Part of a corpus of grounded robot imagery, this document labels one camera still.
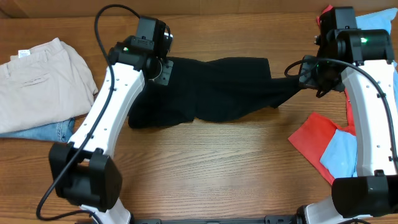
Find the black t-shirt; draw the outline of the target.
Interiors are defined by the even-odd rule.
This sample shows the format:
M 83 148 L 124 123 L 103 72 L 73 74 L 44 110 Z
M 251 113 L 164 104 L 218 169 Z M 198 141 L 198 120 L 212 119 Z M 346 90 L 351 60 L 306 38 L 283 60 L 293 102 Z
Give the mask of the black t-shirt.
M 172 61 L 168 85 L 148 82 L 133 102 L 131 128 L 175 126 L 195 118 L 232 121 L 265 107 L 277 108 L 301 89 L 296 78 L 272 78 L 266 58 Z

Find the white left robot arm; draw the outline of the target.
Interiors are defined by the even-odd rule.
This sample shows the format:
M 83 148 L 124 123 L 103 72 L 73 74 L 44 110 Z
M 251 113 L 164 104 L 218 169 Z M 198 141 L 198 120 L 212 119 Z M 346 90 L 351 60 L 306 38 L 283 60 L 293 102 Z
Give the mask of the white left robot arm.
M 113 161 L 120 130 L 131 105 L 146 82 L 165 85 L 172 63 L 164 58 L 173 36 L 130 36 L 103 55 L 108 64 L 105 80 L 83 124 L 67 144 L 55 144 L 49 153 L 53 184 L 37 206 L 36 215 L 51 192 L 87 213 L 96 223 L 134 223 L 133 214 L 119 198 L 123 178 Z

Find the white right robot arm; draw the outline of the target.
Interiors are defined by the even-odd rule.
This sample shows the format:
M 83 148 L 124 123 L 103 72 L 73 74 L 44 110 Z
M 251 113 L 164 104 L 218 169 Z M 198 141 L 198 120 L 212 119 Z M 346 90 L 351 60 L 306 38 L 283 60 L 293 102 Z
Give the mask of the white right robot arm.
M 358 176 L 336 179 L 331 196 L 303 206 L 299 223 L 349 223 L 397 213 L 397 109 L 392 90 L 394 51 L 382 29 L 353 26 L 321 31 L 312 65 L 317 97 L 344 85 L 353 105 Z

